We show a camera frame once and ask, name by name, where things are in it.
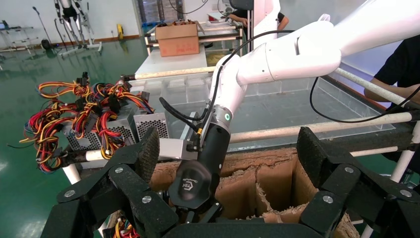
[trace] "cardboard box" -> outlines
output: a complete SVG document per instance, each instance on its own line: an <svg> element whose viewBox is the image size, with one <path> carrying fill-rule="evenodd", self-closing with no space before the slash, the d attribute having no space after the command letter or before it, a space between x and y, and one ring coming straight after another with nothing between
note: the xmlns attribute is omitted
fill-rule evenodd
<svg viewBox="0 0 420 238"><path fill-rule="evenodd" d="M156 27L155 34L162 57L200 52L197 24Z"/></svg>
<svg viewBox="0 0 420 238"><path fill-rule="evenodd" d="M167 190L179 162L156 166L150 186ZM297 223L307 203L318 191L297 158L295 148L231 154L221 171L216 198L223 205L222 217L263 217L268 223ZM358 238L359 233L345 215L335 238Z"/></svg>

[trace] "epoxy floor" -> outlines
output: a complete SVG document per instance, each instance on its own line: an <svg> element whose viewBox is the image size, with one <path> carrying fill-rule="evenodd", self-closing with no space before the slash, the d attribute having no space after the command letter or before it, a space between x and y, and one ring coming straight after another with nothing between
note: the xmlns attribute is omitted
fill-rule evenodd
<svg viewBox="0 0 420 238"><path fill-rule="evenodd" d="M45 101L35 91L36 86L46 81L69 82L84 71L89 72L92 83L115 82L121 74L133 74L147 52L141 40L130 40L104 43L102 55L90 50L64 60L49 57L41 50L33 58L27 52L3 55L6 60L0 61L0 237L37 238L56 204L55 196L69 182L62 170L52 175L37 170L32 147L7 146L22 146L18 141L23 138L24 123ZM389 174L395 166L382 156L360 160L377 173Z"/></svg>

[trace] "robotic arm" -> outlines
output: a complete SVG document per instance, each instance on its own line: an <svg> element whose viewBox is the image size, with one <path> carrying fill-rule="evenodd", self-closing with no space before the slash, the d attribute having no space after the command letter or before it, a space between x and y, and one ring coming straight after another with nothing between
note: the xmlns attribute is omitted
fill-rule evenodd
<svg viewBox="0 0 420 238"><path fill-rule="evenodd" d="M333 72L343 56L420 34L420 1L368 0L334 26L311 23L287 36L260 45L249 54L233 56L213 73L210 99L217 87L214 108L201 140L196 161L183 161L169 189L174 205L195 214L217 204L219 173L228 148L229 124L251 83L315 77Z"/></svg>
<svg viewBox="0 0 420 238"><path fill-rule="evenodd" d="M327 21L313 22L243 57L234 56L221 72L215 105L234 114L247 84L326 75L339 66L344 56L418 34L419 1L368 0L335 26ZM225 59L220 60L215 72Z"/></svg>

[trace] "power supply unit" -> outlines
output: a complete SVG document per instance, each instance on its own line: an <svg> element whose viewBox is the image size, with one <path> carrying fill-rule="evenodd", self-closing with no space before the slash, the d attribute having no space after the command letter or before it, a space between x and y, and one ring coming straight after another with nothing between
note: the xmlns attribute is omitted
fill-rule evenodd
<svg viewBox="0 0 420 238"><path fill-rule="evenodd" d="M71 122L63 123L62 132L68 140L73 151L99 150L101 148L101 139L95 132L85 132L85 135L77 139L75 131L71 128Z"/></svg>
<svg viewBox="0 0 420 238"><path fill-rule="evenodd" d="M155 127L160 138L169 138L169 130L165 113L155 113L147 115L145 111L138 110L134 115L137 134L139 140L145 135L149 127Z"/></svg>
<svg viewBox="0 0 420 238"><path fill-rule="evenodd" d="M138 107L129 104L120 109L116 120L106 123L108 129L114 132L120 132L127 145L139 142L137 129L134 122L134 114L139 111ZM64 123L63 133L73 151L89 151L101 149L101 138L95 132L85 132L81 139L76 138L75 131L71 128L71 123Z"/></svg>
<svg viewBox="0 0 420 238"><path fill-rule="evenodd" d="M126 105L120 109L116 120L108 121L106 123L108 129L121 133L126 145L132 145L139 142L133 118L134 114L139 110L140 109L134 104Z"/></svg>

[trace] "black wire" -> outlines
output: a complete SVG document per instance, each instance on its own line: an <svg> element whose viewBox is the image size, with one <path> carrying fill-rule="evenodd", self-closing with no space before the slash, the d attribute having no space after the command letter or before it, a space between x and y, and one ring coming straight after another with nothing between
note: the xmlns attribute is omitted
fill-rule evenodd
<svg viewBox="0 0 420 238"><path fill-rule="evenodd" d="M7 145L8 147L12 147L13 149L25 149L25 148L28 148L28 147L30 147L30 146L33 146L33 145L34 145L34 142L32 142L30 145L23 146L23 147L17 147L17 146L9 145L8 143L7 143L6 145Z"/></svg>
<svg viewBox="0 0 420 238"><path fill-rule="evenodd" d="M169 105L169 103L167 103L167 101L165 101L165 99L163 99L163 97L160 97L159 98L159 100L160 100L160 103L162 103L162 106L171 114L171 115L173 115L174 117L176 117L177 119L179 119L179 120L181 120L183 123L185 123L185 124L187 124L191 129L193 129L195 132L197 132L198 131L198 128L194 125L194 124L192 124L191 122L189 122L185 117L183 117L184 115L183 114L181 114L180 112L178 112L177 110L175 110L173 107L170 107L170 108L167 108L167 107L165 107L165 104L164 103L166 103L166 105Z"/></svg>
<svg viewBox="0 0 420 238"><path fill-rule="evenodd" d="M169 0L169 4L171 4L171 7L172 7L175 11L177 11L178 13L181 13L181 14L190 14L190 13L193 13L193 12L197 11L198 9L202 8L204 5L206 5L206 3L207 3L208 1L209 1L209 0L204 1L204 2L203 2L203 5L201 5L199 8L197 8L197 9L195 9L195 10L193 10L193 11L190 11L190 12L181 12L181 11L178 11L178 9L176 9L176 8L172 5L172 3L171 3L171 1L170 1L170 0Z"/></svg>
<svg viewBox="0 0 420 238"><path fill-rule="evenodd" d="M217 88L218 88L218 86L219 86L219 79L220 79L220 73L222 72L222 69L224 68L224 66L225 66L225 64L231 59L231 58L233 58L233 56L234 55L236 55L236 53L238 53L243 47L245 47L249 42L251 42L251 41L253 41L253 40L255 40L256 38L258 38L258 37L261 37L261 36L265 36L265 35L269 35L269 34L275 34L275 33L292 33L292 32L294 32L294 30L281 30L281 31L278 31L278 30L276 30L276 31L267 31L267 32L264 32L264 33L261 33L261 34L259 34L259 35L256 35L256 36L253 36L253 37L251 37L249 40L247 40L246 42L244 42L241 46L239 46L238 48L236 48L235 49L235 51L234 52L232 52L232 54L221 64L221 66L219 67L219 70L217 71L217 77L216 77L216 83L215 83L215 87L214 87L214 92L213 92L213 97L212 97L212 99L211 99L211 102L210 102L210 106L209 106L209 109L210 110L208 110L207 111L207 113L206 113L206 116L204 117L204 120L203 120L203 123L201 124L201 126L200 126L200 129L203 129L203 127L204 127L204 125L206 124L206 122L207 122L207 120L209 119L209 117L210 117L210 113L211 113L211 110L213 109L213 106L214 106L214 102L215 102L215 100L216 100L216 95L217 95Z"/></svg>
<svg viewBox="0 0 420 238"><path fill-rule="evenodd" d="M390 113L393 113L393 112L395 112L397 109L399 109L399 107L401 107L402 105L404 105L406 102L408 102L417 92L419 92L420 91L420 86L408 97L408 98L406 98L404 101L402 101L400 104L398 104L398 105L395 105L395 106L393 106L391 109L389 109L389 110L387 110L386 112L384 112L384 113L382 113L382 114L380 114L380 115L377 115L377 116L375 116L375 117L372 117L372 118L368 118L368 119L363 119L363 120L354 120L354 121L347 121L347 120L338 120L338 119L334 119L334 118L330 118L329 116L326 116L326 115L324 115L324 114L322 114L322 113L320 113L317 109L315 109L315 107L314 107L314 104L313 104L313 102L312 102L312 94L314 93L314 89L315 89L315 85L316 85L316 82L318 82L318 78L319 77L316 77L316 79L315 79L315 82L314 82L314 84L312 85L312 89L311 89L311 93L310 93L310 95L309 95L309 103L311 104L311 108L312 108L312 110L314 110L317 114L319 114L321 117L323 117L323 118L326 118L326 119L329 119L329 120L332 120L332 121L335 121L335 122L341 122L341 123L360 123L360 122L366 122L366 121L370 121L370 120L375 120L375 119L378 119L378 118L381 118L381 117L383 117L383 116L385 116L385 115L387 115L387 114L390 114Z"/></svg>
<svg viewBox="0 0 420 238"><path fill-rule="evenodd" d="M221 11L220 11L220 8L219 8L219 2L220 2L220 0L217 0L217 10L219 11L219 13L220 13L220 14L222 14L223 16L228 16L228 15L230 15L230 13L229 13L229 12L227 12L227 13L223 13L223 12L221 12Z"/></svg>
<svg viewBox="0 0 420 238"><path fill-rule="evenodd" d="M55 29L57 30L58 35L60 36L61 42L63 43L63 45L64 45L64 47L66 48L66 51L67 51L67 46L65 45L65 42L63 40L63 37L61 36L60 31L58 30L57 19L54 19L54 25L55 25Z"/></svg>
<svg viewBox="0 0 420 238"><path fill-rule="evenodd" d="M67 36L68 36L68 39L70 40L71 45L72 45L72 46L73 46L73 48L74 48L73 41L71 40L71 37L70 37L70 35L68 34L68 31L67 31L67 28L66 28L66 26L65 26L65 23L63 23L63 27L64 27L64 30L66 31L66 34L67 34Z"/></svg>
<svg viewBox="0 0 420 238"><path fill-rule="evenodd" d="M177 109L175 109L173 106L171 106L163 97L159 98L160 103L162 104L163 108L165 108L165 110L167 110L169 113L171 113L172 115L174 114L178 114L179 116L187 119L187 120L194 120L194 121L199 121L202 120L204 118L204 116L206 115L206 112L208 110L208 108L205 108L203 111L203 114L199 117L199 118L192 118L189 117L185 114L182 114L180 111L178 111Z"/></svg>

